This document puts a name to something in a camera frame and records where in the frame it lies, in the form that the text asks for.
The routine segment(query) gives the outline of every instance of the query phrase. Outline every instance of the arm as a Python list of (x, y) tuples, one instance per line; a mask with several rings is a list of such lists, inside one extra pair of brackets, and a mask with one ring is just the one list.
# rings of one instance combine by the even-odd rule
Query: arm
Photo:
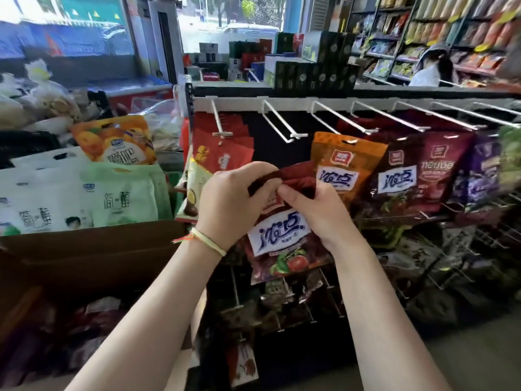
[(285, 185), (277, 192), (335, 258), (364, 389), (450, 390), (335, 189), (317, 181), (315, 200)]
[[(276, 169), (253, 162), (216, 173), (201, 194), (197, 230), (228, 250), (251, 229), (281, 180), (268, 181), (252, 197), (248, 186)], [(66, 391), (163, 390), (195, 306), (219, 260), (216, 251), (197, 239), (181, 243)]]

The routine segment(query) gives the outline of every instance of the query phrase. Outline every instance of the orange fruit package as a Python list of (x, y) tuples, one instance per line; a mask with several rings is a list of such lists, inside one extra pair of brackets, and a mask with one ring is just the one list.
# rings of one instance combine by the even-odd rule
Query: orange fruit package
[(76, 124), (70, 128), (76, 142), (93, 162), (153, 165), (156, 153), (147, 122), (126, 115)]
[(317, 179), (335, 187), (342, 201), (349, 204), (384, 156), (387, 144), (327, 132), (316, 132), (311, 160)]

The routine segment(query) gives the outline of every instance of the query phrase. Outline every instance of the purple snack bag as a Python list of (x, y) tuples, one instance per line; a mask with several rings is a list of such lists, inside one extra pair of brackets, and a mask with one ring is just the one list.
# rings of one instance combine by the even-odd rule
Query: purple snack bag
[(476, 204), (496, 194), (501, 144), (496, 137), (478, 135), (458, 171), (450, 202)]

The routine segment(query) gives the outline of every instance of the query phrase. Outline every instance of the yellow chip bag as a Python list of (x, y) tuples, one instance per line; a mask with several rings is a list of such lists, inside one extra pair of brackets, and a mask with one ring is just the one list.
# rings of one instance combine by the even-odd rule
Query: yellow chip bag
[(127, 115), (75, 124), (70, 131), (93, 162), (152, 165), (156, 153), (145, 118)]

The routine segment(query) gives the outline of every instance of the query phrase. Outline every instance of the hand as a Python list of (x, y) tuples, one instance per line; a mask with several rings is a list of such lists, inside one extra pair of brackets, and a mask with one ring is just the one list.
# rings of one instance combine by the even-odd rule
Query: hand
[(287, 185), (279, 186), (277, 193), (306, 218), (311, 230), (333, 254), (347, 238), (361, 237), (333, 185), (317, 180), (314, 200)]
[(270, 163), (252, 162), (236, 170), (215, 173), (201, 192), (196, 229), (223, 250), (229, 250), (253, 227), (282, 180), (267, 181), (252, 197), (248, 187), (276, 170), (277, 167)]

